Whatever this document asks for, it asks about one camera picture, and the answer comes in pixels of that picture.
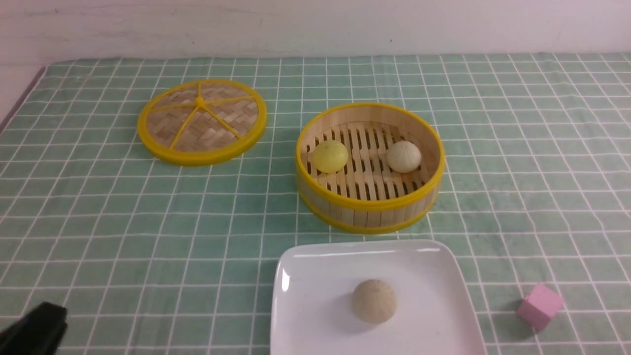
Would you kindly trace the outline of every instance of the yellow plastic spokes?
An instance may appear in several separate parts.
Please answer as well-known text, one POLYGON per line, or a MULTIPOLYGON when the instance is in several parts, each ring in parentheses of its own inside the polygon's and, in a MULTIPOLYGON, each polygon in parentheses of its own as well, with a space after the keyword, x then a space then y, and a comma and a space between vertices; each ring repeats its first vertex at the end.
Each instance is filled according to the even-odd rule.
POLYGON ((216 119, 219 123, 221 123, 221 125, 229 130, 233 135, 235 135, 235 137, 237 137, 237 139, 241 139, 241 136, 237 133, 237 131, 234 130, 234 128, 232 128, 232 126, 230 126, 228 123, 226 123, 226 121, 222 120, 219 116, 217 116, 213 111, 209 110, 205 105, 204 107, 202 107, 202 110, 208 112, 208 114, 210 114, 210 116, 212 116, 214 119, 216 119))
POLYGON ((193 116, 195 115, 195 112, 197 111, 198 111, 198 107, 195 107, 193 111, 191 112, 191 114, 188 115, 188 117, 186 117, 186 119, 184 120, 184 123, 182 123, 182 126, 180 127, 180 130, 175 135, 175 138, 173 139, 173 143, 171 143, 171 147, 169 147, 169 149, 173 150, 173 147, 175 147, 175 145, 177 144, 177 141, 180 140, 180 136, 182 136, 182 132, 184 132, 184 130, 186 129, 186 126, 193 119, 193 116))
POLYGON ((169 105, 169 106, 162 106, 162 107, 158 107, 157 109, 152 109, 149 112, 156 112, 156 111, 164 111, 164 110, 171 110, 171 109, 181 109, 183 107, 195 107, 196 104, 179 104, 179 105, 169 105))
POLYGON ((204 101, 204 97, 201 95, 201 83, 198 83, 198 96, 195 98, 195 102, 190 103, 190 104, 163 106, 157 109, 152 109, 150 112, 164 111, 164 110, 169 110, 169 109, 180 109, 183 107, 195 107, 193 111, 188 115, 188 117, 186 117, 186 119, 182 123, 182 126, 180 127, 180 130, 178 130, 177 134, 175 135, 175 138, 173 139, 173 142, 171 143, 171 146, 169 147, 169 149, 173 150, 177 142, 180 140, 182 133, 184 132, 188 124, 193 119, 195 112, 197 112, 198 110, 204 110, 208 112, 210 116, 216 119, 225 129, 227 129, 235 137, 237 137, 237 139, 241 139, 241 136, 237 133, 237 131, 234 130, 234 128, 232 128, 232 126, 230 126, 226 121, 222 120, 213 111, 209 110, 206 105, 216 105, 216 104, 222 104, 224 102, 238 101, 238 100, 245 100, 245 99, 253 99, 253 97, 252 96, 229 97, 226 99, 218 99, 218 100, 212 100, 212 101, 206 102, 204 101))
POLYGON ((229 97, 227 99, 212 100, 212 101, 208 101, 206 103, 209 104, 209 105, 217 105, 217 104, 222 104, 224 102, 246 100, 246 99, 253 99, 253 97, 251 97, 251 96, 229 97))

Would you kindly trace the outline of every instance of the green checkered tablecloth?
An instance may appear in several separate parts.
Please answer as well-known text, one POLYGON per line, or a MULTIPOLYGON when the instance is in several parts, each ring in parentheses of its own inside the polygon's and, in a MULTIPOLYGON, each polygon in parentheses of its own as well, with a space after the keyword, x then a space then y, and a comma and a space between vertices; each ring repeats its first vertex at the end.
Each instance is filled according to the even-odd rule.
POLYGON ((278 257, 297 244, 427 238, 457 256, 489 354, 631 354, 631 54, 168 61, 47 68, 0 135, 0 325, 69 308, 62 355, 269 353, 278 257), (140 144, 158 92, 231 78, 266 99, 242 157, 177 167, 140 144), (364 237, 299 201, 293 149, 328 107, 418 113, 447 152, 421 222, 364 237), (535 336, 537 282, 565 298, 535 336))

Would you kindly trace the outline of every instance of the white wall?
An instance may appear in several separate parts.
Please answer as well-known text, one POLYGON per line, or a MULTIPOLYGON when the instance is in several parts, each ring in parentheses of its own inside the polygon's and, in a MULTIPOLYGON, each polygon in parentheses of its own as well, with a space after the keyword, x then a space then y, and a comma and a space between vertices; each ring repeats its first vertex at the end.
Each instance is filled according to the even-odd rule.
POLYGON ((0 64, 631 51, 631 0, 2 0, 0 64))

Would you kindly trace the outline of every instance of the black object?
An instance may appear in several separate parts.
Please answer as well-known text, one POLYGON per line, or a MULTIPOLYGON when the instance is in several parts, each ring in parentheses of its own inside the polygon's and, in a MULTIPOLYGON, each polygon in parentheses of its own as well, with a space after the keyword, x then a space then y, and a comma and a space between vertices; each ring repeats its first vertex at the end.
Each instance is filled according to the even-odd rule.
POLYGON ((43 302, 0 333, 0 355, 53 355, 66 333, 68 310, 43 302))

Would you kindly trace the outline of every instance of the woven bamboo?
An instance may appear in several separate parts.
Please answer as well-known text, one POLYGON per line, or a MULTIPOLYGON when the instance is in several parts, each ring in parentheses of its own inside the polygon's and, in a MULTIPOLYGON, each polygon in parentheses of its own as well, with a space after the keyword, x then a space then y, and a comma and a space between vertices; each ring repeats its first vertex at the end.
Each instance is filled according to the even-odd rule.
POLYGON ((226 161, 261 137, 266 108, 253 89, 228 80, 179 85, 153 99, 138 131, 156 156, 182 165, 226 161))
POLYGON ((444 151, 433 129, 410 112, 382 104, 351 104, 315 118, 297 146, 297 186, 312 211, 336 227, 379 233, 420 219, 432 206, 444 168, 444 151), (313 151, 326 140, 346 146, 344 169, 324 174, 311 164, 313 151), (397 141, 416 145, 419 168, 407 174, 387 165, 386 152, 397 141))

